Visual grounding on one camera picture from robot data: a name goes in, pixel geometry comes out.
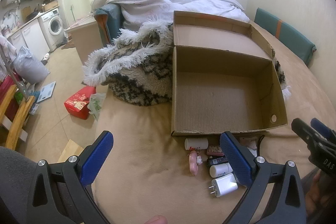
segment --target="cardboard box on counter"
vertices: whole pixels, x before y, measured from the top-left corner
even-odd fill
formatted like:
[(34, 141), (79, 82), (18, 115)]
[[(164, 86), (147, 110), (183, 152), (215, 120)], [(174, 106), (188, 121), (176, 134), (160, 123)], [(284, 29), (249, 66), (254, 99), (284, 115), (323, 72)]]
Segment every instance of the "cardboard box on counter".
[(175, 11), (174, 44), (173, 136), (287, 124), (272, 48), (251, 24)]
[(57, 6), (58, 6), (58, 2), (57, 2), (57, 0), (54, 0), (54, 1), (46, 4), (45, 6), (43, 6), (42, 10), (43, 10), (43, 12), (46, 12), (46, 11), (48, 11), (48, 10), (54, 8), (54, 7), (57, 7)]

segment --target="cardboard box flap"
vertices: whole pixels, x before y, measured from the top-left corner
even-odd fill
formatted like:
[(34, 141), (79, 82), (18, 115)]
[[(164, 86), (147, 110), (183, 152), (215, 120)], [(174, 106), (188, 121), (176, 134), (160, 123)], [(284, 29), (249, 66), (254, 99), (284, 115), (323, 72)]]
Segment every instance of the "cardboard box flap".
[(250, 24), (194, 12), (174, 11), (174, 44), (273, 57), (267, 40)]

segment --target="red box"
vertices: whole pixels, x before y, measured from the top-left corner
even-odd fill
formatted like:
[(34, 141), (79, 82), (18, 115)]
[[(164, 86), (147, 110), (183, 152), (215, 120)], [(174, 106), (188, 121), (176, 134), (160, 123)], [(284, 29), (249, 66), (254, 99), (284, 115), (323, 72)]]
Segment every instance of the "red box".
[(71, 115), (86, 120), (89, 117), (90, 111), (87, 105), (89, 104), (91, 94), (95, 93), (96, 88), (94, 86), (86, 86), (68, 98), (64, 102), (64, 106)]

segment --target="white pill bottle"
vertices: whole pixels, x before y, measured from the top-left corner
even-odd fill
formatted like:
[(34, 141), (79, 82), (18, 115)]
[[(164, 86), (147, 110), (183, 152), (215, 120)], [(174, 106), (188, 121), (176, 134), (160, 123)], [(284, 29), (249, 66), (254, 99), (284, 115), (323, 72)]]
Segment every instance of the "white pill bottle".
[(210, 176), (218, 178), (232, 173), (232, 168), (229, 163), (212, 165), (210, 167)]
[(202, 150), (208, 148), (207, 138), (186, 138), (184, 141), (184, 148), (186, 150)]

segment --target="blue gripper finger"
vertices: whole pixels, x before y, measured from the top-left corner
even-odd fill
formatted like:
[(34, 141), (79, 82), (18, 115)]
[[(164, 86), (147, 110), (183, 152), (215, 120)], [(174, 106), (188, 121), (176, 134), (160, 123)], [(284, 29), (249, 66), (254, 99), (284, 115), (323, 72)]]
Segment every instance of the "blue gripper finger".
[(82, 165), (80, 182), (83, 186), (93, 183), (112, 147), (113, 135), (109, 131), (105, 131), (105, 135), (100, 142), (95, 145), (94, 150)]
[(235, 172), (239, 183), (250, 187), (253, 183), (252, 168), (226, 133), (222, 133), (220, 136), (220, 147)]
[(318, 119), (316, 118), (311, 119), (310, 126), (326, 139), (329, 139), (331, 137), (331, 129)]

